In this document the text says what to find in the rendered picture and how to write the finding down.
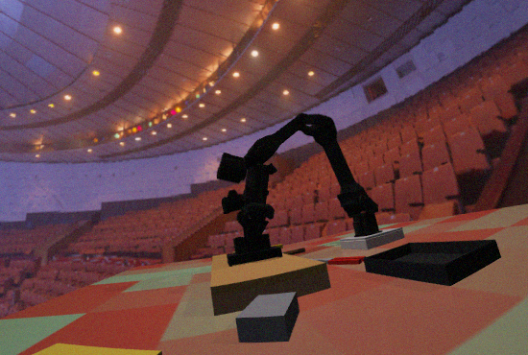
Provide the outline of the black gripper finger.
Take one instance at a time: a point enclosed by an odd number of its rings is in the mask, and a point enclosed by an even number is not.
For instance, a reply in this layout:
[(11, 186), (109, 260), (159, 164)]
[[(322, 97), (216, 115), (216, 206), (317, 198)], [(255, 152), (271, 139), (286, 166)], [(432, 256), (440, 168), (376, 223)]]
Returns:
[(242, 218), (242, 221), (247, 226), (248, 250), (254, 250), (255, 244), (269, 222), (248, 218)]
[(248, 236), (247, 226), (244, 224), (243, 221), (238, 221), (238, 223), (241, 224), (241, 226), (244, 228), (244, 237), (247, 237)]

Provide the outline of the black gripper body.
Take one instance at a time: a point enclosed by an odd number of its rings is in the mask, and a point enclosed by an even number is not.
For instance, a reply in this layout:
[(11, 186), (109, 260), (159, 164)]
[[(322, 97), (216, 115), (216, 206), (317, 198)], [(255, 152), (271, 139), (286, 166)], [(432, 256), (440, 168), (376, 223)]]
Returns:
[(242, 221), (242, 218), (261, 221), (265, 221), (266, 217), (268, 219), (273, 219), (275, 210), (271, 205), (266, 204), (266, 199), (269, 195), (268, 188), (257, 184), (247, 184), (245, 185), (243, 194), (245, 194), (246, 190), (249, 191), (250, 203), (245, 207), (243, 204), (241, 211), (237, 214), (236, 221)]

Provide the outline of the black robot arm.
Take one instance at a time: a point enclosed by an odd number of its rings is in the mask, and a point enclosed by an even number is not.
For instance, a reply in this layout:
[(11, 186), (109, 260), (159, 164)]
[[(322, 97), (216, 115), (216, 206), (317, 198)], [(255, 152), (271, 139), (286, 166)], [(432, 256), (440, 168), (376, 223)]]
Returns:
[[(307, 126), (307, 125), (311, 126)], [(380, 233), (374, 213), (378, 212), (378, 204), (369, 198), (365, 189), (352, 176), (352, 172), (337, 143), (337, 130), (330, 117), (320, 114), (298, 114), (292, 121), (277, 132), (264, 136), (251, 146), (244, 157), (223, 153), (218, 168), (217, 178), (239, 183), (246, 175), (247, 184), (257, 184), (268, 188), (269, 175), (277, 172), (273, 163), (264, 163), (273, 156), (279, 146), (298, 130), (314, 138), (327, 155), (333, 172), (340, 183), (340, 194), (337, 198), (353, 218), (354, 237), (369, 236)], [(248, 172), (247, 172), (248, 169)], [(234, 189), (228, 191), (228, 196), (222, 199), (224, 214), (241, 210), (250, 203), (249, 191), (238, 194)], [(366, 211), (366, 212), (364, 212)], [(361, 212), (364, 212), (361, 214)]]

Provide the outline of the tan wooden panel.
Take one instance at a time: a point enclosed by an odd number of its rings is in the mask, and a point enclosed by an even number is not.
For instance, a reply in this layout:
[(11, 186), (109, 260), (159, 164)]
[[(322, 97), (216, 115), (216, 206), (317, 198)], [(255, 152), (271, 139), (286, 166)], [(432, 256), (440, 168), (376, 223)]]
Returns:
[(258, 295), (297, 292), (299, 297), (331, 288), (326, 262), (282, 253), (230, 267), (227, 254), (212, 256), (214, 316), (244, 311)]

